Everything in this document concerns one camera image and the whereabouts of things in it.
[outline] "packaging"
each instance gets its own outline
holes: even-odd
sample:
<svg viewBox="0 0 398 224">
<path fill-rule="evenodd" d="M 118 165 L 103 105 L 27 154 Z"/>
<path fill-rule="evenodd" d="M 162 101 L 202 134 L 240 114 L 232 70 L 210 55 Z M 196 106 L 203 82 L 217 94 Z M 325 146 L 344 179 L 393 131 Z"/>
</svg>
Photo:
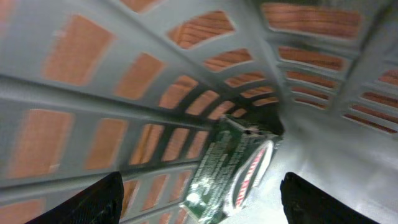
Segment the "packaging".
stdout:
<svg viewBox="0 0 398 224">
<path fill-rule="evenodd" d="M 277 141 L 259 125 L 222 117 L 190 184 L 185 210 L 199 223 L 219 223 L 240 211 L 259 185 Z"/>
</svg>

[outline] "gray plastic rib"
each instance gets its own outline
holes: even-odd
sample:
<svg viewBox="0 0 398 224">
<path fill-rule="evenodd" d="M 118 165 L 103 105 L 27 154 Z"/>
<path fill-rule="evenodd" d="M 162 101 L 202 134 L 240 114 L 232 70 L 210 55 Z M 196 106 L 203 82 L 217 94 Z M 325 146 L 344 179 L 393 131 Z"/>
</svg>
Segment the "gray plastic rib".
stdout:
<svg viewBox="0 0 398 224">
<path fill-rule="evenodd" d="M 302 62 L 297 62 L 297 61 L 293 61 L 293 60 L 286 60 L 279 56 L 279 52 L 278 52 L 279 47 L 298 48 L 298 49 L 302 49 L 302 50 L 307 50 L 309 52 L 316 52 L 316 53 L 319 52 L 322 55 L 339 57 L 339 58 L 343 59 L 343 68 L 341 68 L 340 71 L 336 71 L 336 70 L 332 70 L 332 69 L 328 69 L 328 68 L 319 67 L 316 65 L 311 65 L 308 63 L 302 63 Z M 344 58 L 338 52 L 331 53 L 330 51 L 324 50 L 322 48 L 308 46 L 308 45 L 302 45 L 301 47 L 295 47 L 294 44 L 288 44 L 288 45 L 273 44 L 272 49 L 277 57 L 278 63 L 276 63 L 276 64 L 278 66 L 296 67 L 299 69 L 301 68 L 301 69 L 306 69 L 309 71 L 317 71 L 318 73 L 328 72 L 330 74 L 333 74 L 333 76 L 335 76 L 335 77 L 345 77 L 346 74 L 348 73 L 349 68 L 351 67 L 351 64 L 353 63 L 353 60 L 354 60 L 354 59 L 350 59 L 350 58 Z"/>
<path fill-rule="evenodd" d="M 329 95 L 329 96 L 335 96 L 337 94 L 337 92 L 338 92 L 337 88 L 330 90 L 330 89 L 325 88 L 323 86 L 314 85 L 312 83 L 300 82 L 300 81 L 289 80 L 289 79 L 286 81 L 286 85 L 288 87 L 293 87 L 293 86 L 304 87 L 304 88 L 309 89 L 309 90 L 319 91 L 319 92 L 324 93 L 324 94 Z"/>
<path fill-rule="evenodd" d="M 373 122 L 373 123 L 376 123 L 376 124 L 380 124 L 380 125 L 382 125 L 384 127 L 387 127 L 387 128 L 393 129 L 393 130 L 397 130 L 397 128 L 398 128 L 398 124 L 396 124 L 396 123 L 393 123 L 393 122 L 387 121 L 385 119 L 381 119 L 381 118 L 372 116 L 372 115 L 367 114 L 367 113 L 363 113 L 363 112 L 356 111 L 356 110 L 353 110 L 353 109 L 349 109 L 348 113 L 352 114 L 352 115 L 355 115 L 357 117 L 366 119 L 366 120 L 368 120 L 370 122 Z"/>
<path fill-rule="evenodd" d="M 395 114 L 397 113 L 397 109 L 393 107 L 385 106 L 379 103 L 374 103 L 373 101 L 364 100 L 362 98 L 353 99 L 352 101 L 348 102 L 345 105 L 345 108 L 351 108 L 353 105 L 364 106 L 366 108 L 369 108 L 370 110 L 379 111 L 384 114 L 389 114 L 391 116 L 395 116 Z"/>
<path fill-rule="evenodd" d="M 306 67 L 303 65 L 297 65 L 297 64 L 286 63 L 286 62 L 277 62 L 277 66 L 284 73 L 287 71 L 293 71 L 293 72 L 307 73 L 309 75 L 316 75 L 319 77 L 334 80 L 336 82 L 342 82 L 345 80 L 345 76 L 336 75 L 336 72 L 326 71 L 326 70 L 319 69 L 319 68 L 311 68 L 311 67 Z"/>
<path fill-rule="evenodd" d="M 327 52 L 332 55 L 340 55 L 344 58 L 355 59 L 361 54 L 361 51 L 356 47 L 342 46 L 341 42 L 335 43 L 333 41 L 320 42 L 318 37 L 310 37 L 307 34 L 284 33 L 279 30 L 266 29 L 266 41 L 280 46 L 298 47 L 303 49 L 318 50 Z"/>
<path fill-rule="evenodd" d="M 305 94 L 305 93 L 299 93 L 299 92 L 292 92 L 292 97 L 298 97 L 298 98 L 306 98 L 308 100 L 314 101 L 316 103 L 321 103 L 324 105 L 328 104 L 328 100 L 313 96 L 313 95 L 309 95 L 309 94 Z"/>
<path fill-rule="evenodd" d="M 210 123 L 204 119 L 188 117 L 184 114 L 173 114 L 136 106 L 124 102 L 108 100 L 95 96 L 76 93 L 38 83 L 28 83 L 13 78 L 0 77 L 0 98 L 17 102 L 53 105 L 78 111 L 103 113 L 134 119 L 155 121 L 169 124 L 209 128 Z"/>
<path fill-rule="evenodd" d="M 372 91 L 374 93 L 379 93 L 381 95 L 386 95 L 391 98 L 394 98 L 395 96 L 398 95 L 398 88 L 392 85 L 383 85 L 382 83 L 379 82 L 369 82 L 369 83 L 364 83 L 362 85 L 362 89 L 359 91 L 359 94 L 362 94 L 367 91 Z"/>
<path fill-rule="evenodd" d="M 171 176 L 172 180 L 176 180 L 180 172 L 183 172 L 185 170 L 190 170 L 191 172 L 193 172 L 196 167 L 196 163 L 190 163 L 178 166 L 169 166 L 168 168 L 158 169 L 155 171 L 150 171 L 149 169 L 141 171 L 129 170 L 123 171 L 122 177 L 123 181 L 139 180 L 147 183 L 147 187 L 139 188 L 138 190 L 138 193 L 142 195 L 142 200 L 137 201 L 137 205 L 135 205 L 136 202 L 134 202 L 134 206 L 137 206 L 136 210 L 139 210 L 142 208 L 142 203 L 146 199 L 146 195 L 148 193 L 150 185 L 152 184 L 151 180 L 153 177 L 166 174 Z M 70 179 L 52 180 L 49 182 L 2 188 L 0 192 L 0 206 L 9 205 L 10 203 L 25 201 L 32 198 L 44 198 L 49 203 L 49 205 L 46 206 L 46 210 L 50 210 L 54 206 L 74 196 L 79 191 L 87 188 L 88 186 L 100 180 L 106 175 L 107 174 L 96 174 L 85 177 L 73 177 Z M 175 182 L 168 181 L 165 184 L 167 185 L 167 188 L 163 192 L 164 197 L 166 197 L 166 195 L 170 196 L 170 192 L 171 190 L 173 190 Z M 181 202 L 181 200 L 177 200 L 174 202 L 162 200 L 159 201 L 156 207 L 152 210 L 130 214 L 127 213 L 127 217 L 132 218 L 134 215 L 150 213 L 151 211 L 155 211 L 158 208 L 178 204 L 179 202 Z"/>
<path fill-rule="evenodd" d="M 148 224 L 155 224 L 155 223 L 159 223 L 160 217 L 165 213 L 170 213 L 169 223 L 175 223 L 180 209 L 181 208 L 179 207 L 179 205 L 171 205 L 171 206 L 156 210 L 155 212 L 152 212 L 150 214 L 140 215 L 138 217 L 120 221 L 120 223 L 122 223 L 122 224 L 137 223 L 138 224 L 138 223 L 148 222 Z"/>
</svg>

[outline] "black object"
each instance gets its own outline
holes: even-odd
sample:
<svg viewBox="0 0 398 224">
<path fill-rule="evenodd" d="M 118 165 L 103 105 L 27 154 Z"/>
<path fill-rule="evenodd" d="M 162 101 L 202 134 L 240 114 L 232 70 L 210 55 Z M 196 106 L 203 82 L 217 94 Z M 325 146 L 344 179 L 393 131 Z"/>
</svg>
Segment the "black object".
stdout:
<svg viewBox="0 0 398 224">
<path fill-rule="evenodd" d="M 123 194 L 120 172 L 113 172 L 28 223 L 119 223 Z"/>
<path fill-rule="evenodd" d="M 293 172 L 286 173 L 280 191 L 289 224 L 377 223 Z"/>
</svg>

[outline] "green packaging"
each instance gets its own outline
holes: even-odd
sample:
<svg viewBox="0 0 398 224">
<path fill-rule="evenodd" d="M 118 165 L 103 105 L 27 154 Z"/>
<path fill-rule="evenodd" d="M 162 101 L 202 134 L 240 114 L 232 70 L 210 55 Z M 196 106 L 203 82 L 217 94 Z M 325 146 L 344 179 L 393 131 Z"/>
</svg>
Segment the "green packaging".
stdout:
<svg viewBox="0 0 398 224">
<path fill-rule="evenodd" d="M 222 117 L 189 186 L 185 210 L 199 223 L 219 223 L 242 209 L 265 172 L 264 158 L 270 159 L 264 143 L 269 148 L 274 137 L 258 125 Z"/>
</svg>

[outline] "gray plastic basket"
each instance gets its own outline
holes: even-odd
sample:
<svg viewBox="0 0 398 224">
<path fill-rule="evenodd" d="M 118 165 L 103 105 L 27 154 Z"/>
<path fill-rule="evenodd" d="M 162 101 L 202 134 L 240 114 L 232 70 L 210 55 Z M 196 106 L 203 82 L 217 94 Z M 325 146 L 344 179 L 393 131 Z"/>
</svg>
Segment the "gray plastic basket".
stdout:
<svg viewBox="0 0 398 224">
<path fill-rule="evenodd" d="M 303 7 L 294 8 L 299 22 L 325 14 L 355 31 L 333 34 L 327 21 L 314 34 L 289 30 L 278 24 L 285 9 L 264 15 L 275 9 L 263 4 L 275 2 Z M 229 30 L 193 46 L 169 38 L 210 12 Z M 184 172 L 197 168 L 210 118 L 269 121 L 278 111 L 284 141 L 252 206 L 226 223 L 286 223 L 279 184 L 288 171 L 377 222 L 394 223 L 397 41 L 398 5 L 390 0 L 0 1 L 0 218 L 29 211 L 12 215 L 24 222 L 120 170 L 130 190 L 121 223 L 189 222 L 178 207 L 192 177 Z M 336 61 L 295 61 L 303 50 Z M 225 52 L 231 55 L 214 58 Z M 215 65 L 220 57 L 228 66 Z M 244 73 L 257 80 L 231 84 Z M 140 147 L 145 155 L 134 163 Z M 158 196 L 146 205 L 150 192 Z"/>
</svg>

